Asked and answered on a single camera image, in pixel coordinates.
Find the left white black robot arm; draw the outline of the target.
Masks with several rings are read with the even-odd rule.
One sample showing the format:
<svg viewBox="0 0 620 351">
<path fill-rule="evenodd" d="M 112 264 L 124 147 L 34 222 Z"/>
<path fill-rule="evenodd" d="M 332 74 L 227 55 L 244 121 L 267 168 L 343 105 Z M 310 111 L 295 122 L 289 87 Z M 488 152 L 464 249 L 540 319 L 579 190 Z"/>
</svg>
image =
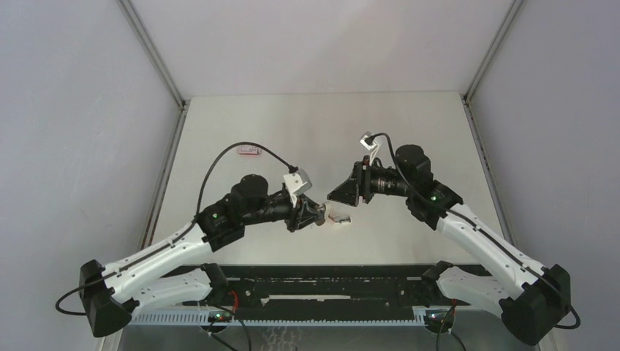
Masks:
<svg viewBox="0 0 620 351">
<path fill-rule="evenodd" d="M 223 303 L 229 290 L 222 270 L 204 263 L 188 273 L 169 272 L 245 235 L 249 225 L 282 221 L 291 233 L 325 219 L 325 205 L 303 192 L 297 173 L 286 175 L 281 190 L 268 194 L 260 175 L 246 175 L 221 200 L 204 208 L 169 237 L 115 262 L 90 260 L 80 267 L 80 301 L 94 337 L 109 336 L 139 314 L 185 301 Z"/>
</svg>

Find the pink stapler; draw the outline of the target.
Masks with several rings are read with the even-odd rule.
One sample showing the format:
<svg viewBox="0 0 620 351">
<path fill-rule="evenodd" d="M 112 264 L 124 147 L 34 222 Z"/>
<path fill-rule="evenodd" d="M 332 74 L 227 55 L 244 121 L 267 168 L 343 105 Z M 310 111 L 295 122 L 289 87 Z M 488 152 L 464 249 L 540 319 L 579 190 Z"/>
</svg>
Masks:
<svg viewBox="0 0 620 351">
<path fill-rule="evenodd" d="M 331 224 L 348 225 L 352 223 L 352 217 L 348 214 L 341 214 L 338 211 L 330 211 L 327 218 Z"/>
</svg>

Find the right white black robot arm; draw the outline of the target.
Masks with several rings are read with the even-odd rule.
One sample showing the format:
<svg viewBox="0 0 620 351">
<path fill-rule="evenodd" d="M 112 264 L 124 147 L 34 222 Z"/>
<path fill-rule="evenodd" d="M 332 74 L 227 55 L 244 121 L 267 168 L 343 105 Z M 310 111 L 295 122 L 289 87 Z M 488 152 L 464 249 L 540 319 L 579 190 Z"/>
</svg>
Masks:
<svg viewBox="0 0 620 351">
<path fill-rule="evenodd" d="M 434 179 L 420 146 L 398 147 L 393 161 L 394 167 L 383 167 L 365 156 L 327 199 L 356 207 L 375 195 L 403 197 L 414 218 L 458 244 L 489 273 L 478 276 L 440 261 L 423 276 L 429 303 L 463 301 L 498 317 L 529 346 L 558 328 L 572 311 L 570 274 L 558 264 L 544 266 L 484 224 L 462 197 Z"/>
</svg>

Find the red white staple box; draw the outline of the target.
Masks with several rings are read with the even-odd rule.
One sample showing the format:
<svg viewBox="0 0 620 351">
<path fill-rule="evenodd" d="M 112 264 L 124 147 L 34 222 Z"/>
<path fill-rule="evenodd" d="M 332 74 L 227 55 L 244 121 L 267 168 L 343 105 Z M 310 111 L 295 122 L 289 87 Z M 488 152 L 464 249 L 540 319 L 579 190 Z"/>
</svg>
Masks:
<svg viewBox="0 0 620 351">
<path fill-rule="evenodd" d="M 261 152 L 262 152 L 262 149 L 259 146 L 243 144 L 238 147 L 238 153 L 240 155 L 258 156 L 261 154 Z"/>
</svg>

